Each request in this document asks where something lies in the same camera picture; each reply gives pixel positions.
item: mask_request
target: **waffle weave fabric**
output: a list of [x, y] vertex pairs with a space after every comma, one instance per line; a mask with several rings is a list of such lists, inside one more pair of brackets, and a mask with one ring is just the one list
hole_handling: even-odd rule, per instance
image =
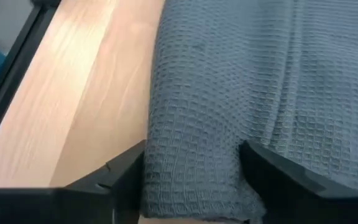
[[244, 140], [358, 189], [358, 1], [166, 0], [154, 55], [146, 217], [261, 217]]

